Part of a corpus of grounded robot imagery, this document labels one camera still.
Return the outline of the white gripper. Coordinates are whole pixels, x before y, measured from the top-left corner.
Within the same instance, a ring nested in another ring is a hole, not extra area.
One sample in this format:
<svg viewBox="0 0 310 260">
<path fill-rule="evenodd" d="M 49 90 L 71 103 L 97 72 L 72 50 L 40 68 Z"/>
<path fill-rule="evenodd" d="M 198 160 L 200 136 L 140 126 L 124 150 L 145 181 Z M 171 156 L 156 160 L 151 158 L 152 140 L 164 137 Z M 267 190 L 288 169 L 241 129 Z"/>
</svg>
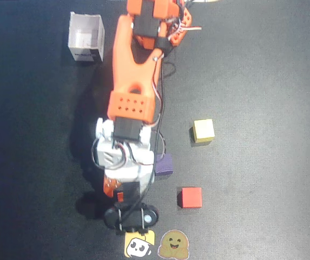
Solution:
<svg viewBox="0 0 310 260">
<path fill-rule="evenodd" d="M 120 203 L 133 203 L 139 199 L 149 182 L 153 182 L 152 172 L 153 165 L 135 164 L 117 170 L 105 170 L 103 192 Z"/>
</svg>

